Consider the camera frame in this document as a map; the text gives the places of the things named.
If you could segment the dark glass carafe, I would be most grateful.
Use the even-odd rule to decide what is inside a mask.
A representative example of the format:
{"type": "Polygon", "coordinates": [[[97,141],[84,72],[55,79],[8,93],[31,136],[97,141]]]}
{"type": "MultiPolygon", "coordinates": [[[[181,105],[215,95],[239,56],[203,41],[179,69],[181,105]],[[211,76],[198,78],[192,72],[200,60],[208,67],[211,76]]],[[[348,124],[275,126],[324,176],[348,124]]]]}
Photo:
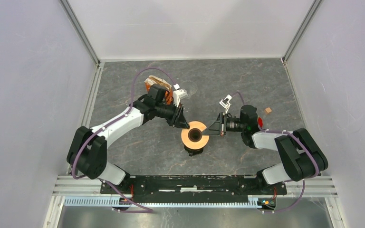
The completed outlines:
{"type": "Polygon", "coordinates": [[[203,152],[204,148],[202,147],[202,148],[199,148],[199,149],[192,149],[192,148],[189,148],[189,147],[185,146],[184,149],[188,152],[189,156],[192,157],[192,156],[201,154],[203,152]]]}

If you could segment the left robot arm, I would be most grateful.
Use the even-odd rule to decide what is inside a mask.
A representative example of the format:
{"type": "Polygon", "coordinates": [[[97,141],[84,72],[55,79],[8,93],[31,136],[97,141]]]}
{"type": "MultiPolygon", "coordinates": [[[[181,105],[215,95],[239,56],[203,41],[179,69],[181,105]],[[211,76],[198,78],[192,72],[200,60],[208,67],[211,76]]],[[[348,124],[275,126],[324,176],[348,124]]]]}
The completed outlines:
{"type": "Polygon", "coordinates": [[[126,193],[130,189],[129,174],[107,161],[107,149],[130,130],[155,117],[165,119],[171,127],[189,129],[181,104],[186,96],[187,91],[178,84],[170,91],[154,84],[145,95],[109,121],[93,128],[79,127],[67,155],[74,178],[78,178],[75,171],[80,171],[92,180],[102,179],[112,183],[113,189],[118,193],[126,193]]]}

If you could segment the clear glass dripper cone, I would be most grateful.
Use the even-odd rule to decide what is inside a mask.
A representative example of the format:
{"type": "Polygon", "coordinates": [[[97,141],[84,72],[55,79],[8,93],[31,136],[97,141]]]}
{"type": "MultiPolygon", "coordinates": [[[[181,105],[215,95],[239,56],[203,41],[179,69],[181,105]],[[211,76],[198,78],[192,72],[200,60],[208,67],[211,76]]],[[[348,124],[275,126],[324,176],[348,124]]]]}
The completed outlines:
{"type": "Polygon", "coordinates": [[[198,90],[197,84],[194,81],[182,82],[182,88],[186,91],[188,97],[194,95],[198,90]]]}

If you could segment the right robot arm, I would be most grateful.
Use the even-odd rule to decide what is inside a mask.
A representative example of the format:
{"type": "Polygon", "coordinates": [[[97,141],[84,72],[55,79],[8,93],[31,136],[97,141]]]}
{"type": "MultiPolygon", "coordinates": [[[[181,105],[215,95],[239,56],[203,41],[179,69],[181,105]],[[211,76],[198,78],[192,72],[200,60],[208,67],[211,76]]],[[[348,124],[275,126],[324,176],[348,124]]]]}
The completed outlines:
{"type": "Polygon", "coordinates": [[[202,134],[224,136],[238,132],[246,146],[276,151],[281,162],[256,173],[255,186],[262,194],[269,193],[279,182],[313,178],[328,168],[326,156],[307,129],[272,131],[263,129],[260,122],[256,107],[243,105],[239,117],[220,113],[202,134]]]}

